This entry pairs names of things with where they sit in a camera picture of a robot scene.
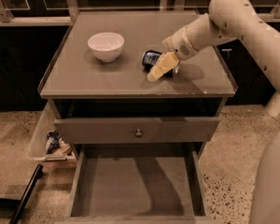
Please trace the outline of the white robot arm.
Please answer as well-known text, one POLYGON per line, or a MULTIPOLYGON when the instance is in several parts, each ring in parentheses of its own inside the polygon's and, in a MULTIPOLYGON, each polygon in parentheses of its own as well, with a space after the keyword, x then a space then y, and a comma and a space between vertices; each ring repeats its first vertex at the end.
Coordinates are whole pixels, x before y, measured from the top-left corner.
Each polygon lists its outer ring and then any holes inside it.
MULTIPOLYGON (((211 0, 207 13, 163 40, 168 51, 147 79, 156 81, 179 62, 232 37, 241 41, 280 95, 280 33, 258 16, 249 0, 211 0)), ((280 224, 280 132, 260 159, 249 224, 280 224)))

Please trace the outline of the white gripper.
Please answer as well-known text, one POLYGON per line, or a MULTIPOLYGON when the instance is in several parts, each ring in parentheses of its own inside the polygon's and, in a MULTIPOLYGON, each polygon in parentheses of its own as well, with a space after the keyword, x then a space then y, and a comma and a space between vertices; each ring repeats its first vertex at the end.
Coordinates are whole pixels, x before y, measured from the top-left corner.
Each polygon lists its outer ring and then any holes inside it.
POLYGON ((156 64, 150 69, 147 74, 147 80, 150 82, 158 80, 164 74, 177 67, 179 60, 186 61, 198 54, 198 50, 189 41, 186 26, 165 38, 162 44, 170 52, 162 54, 156 64))

